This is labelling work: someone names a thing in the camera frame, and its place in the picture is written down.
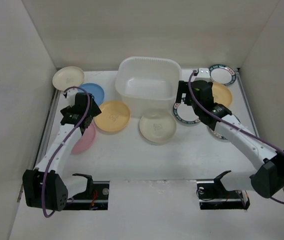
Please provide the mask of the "cream plate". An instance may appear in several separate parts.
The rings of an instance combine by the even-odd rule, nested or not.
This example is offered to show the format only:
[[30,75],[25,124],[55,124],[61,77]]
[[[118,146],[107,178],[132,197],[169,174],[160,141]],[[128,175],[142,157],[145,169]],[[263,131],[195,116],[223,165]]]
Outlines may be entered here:
[[53,86],[59,90],[64,91],[69,87],[79,87],[84,82],[84,71],[76,66],[67,66],[58,70],[53,78]]
[[177,129],[175,118],[162,110],[151,110],[139,121],[142,136],[153,143],[164,143],[171,139]]

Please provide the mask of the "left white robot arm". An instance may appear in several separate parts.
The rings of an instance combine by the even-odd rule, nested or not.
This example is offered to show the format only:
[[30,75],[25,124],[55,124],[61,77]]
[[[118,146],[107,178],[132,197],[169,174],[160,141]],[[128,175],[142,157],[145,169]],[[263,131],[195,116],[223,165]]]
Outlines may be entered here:
[[43,159],[22,176],[27,206],[42,209],[45,218],[64,210],[68,199],[77,194],[84,198],[96,194],[91,175],[74,173],[63,181],[61,174],[72,149],[101,110],[93,95],[83,88],[69,87],[63,95],[69,105],[61,110],[63,118],[55,140]]

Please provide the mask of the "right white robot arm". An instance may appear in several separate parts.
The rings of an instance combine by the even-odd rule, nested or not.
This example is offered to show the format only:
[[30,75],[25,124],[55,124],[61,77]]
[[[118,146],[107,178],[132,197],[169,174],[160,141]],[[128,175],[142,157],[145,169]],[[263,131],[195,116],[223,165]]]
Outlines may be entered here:
[[255,172],[227,170],[215,177],[215,195],[224,198],[231,191],[249,190],[271,198],[284,187],[284,151],[258,140],[227,107],[216,103],[212,86],[212,82],[204,80],[181,80],[176,102],[180,103],[185,97],[184,103],[192,107],[200,121],[231,142],[255,168]]

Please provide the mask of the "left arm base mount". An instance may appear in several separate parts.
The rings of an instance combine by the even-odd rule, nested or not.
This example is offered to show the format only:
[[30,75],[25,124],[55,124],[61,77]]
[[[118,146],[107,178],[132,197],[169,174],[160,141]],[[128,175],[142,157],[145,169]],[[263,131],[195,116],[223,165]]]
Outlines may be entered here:
[[91,192],[82,192],[67,200],[64,211],[108,210],[110,181],[94,181]]

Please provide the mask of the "blue plastic plate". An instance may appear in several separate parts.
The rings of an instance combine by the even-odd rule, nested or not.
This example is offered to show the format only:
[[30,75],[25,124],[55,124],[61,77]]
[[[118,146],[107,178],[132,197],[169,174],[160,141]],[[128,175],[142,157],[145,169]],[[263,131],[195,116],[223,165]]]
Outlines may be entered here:
[[95,83],[84,83],[79,86],[94,96],[94,100],[98,106],[104,102],[105,93],[103,88]]

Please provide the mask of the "orange plate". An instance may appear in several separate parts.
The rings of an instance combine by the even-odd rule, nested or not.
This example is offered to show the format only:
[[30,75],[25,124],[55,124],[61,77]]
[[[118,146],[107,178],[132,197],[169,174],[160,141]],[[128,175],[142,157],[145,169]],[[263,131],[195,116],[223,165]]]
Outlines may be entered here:
[[131,111],[124,102],[119,100],[106,101],[99,108],[101,114],[94,118],[94,122],[102,131],[118,132],[129,123]]
[[222,104],[225,107],[229,107],[232,104],[233,95],[223,84],[214,82],[212,85],[212,93],[216,103]]

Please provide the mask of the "pink plastic plate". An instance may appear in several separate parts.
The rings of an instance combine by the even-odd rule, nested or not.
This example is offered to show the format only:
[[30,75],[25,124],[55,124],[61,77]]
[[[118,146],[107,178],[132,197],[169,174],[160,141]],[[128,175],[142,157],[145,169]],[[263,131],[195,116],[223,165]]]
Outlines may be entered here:
[[96,127],[94,123],[91,123],[90,126],[85,130],[82,137],[77,141],[71,152],[73,154],[79,154],[88,150],[93,144],[95,137]]

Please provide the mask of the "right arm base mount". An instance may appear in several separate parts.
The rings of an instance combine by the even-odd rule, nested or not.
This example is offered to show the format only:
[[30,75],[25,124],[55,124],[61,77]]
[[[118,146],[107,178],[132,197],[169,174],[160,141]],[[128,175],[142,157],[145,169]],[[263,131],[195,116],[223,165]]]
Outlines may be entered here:
[[250,199],[246,191],[227,191],[213,179],[196,181],[200,210],[247,210]]

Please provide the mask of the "patterned rim plate front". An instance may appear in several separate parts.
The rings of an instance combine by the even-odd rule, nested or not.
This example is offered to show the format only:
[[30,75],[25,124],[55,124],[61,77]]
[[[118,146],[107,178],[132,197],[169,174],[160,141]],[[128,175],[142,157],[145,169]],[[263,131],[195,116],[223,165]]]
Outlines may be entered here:
[[221,141],[228,141],[227,138],[225,138],[224,136],[220,135],[219,133],[215,132],[214,130],[212,130],[210,127],[208,127],[208,130],[210,131],[210,133],[216,137],[218,140],[221,140]]

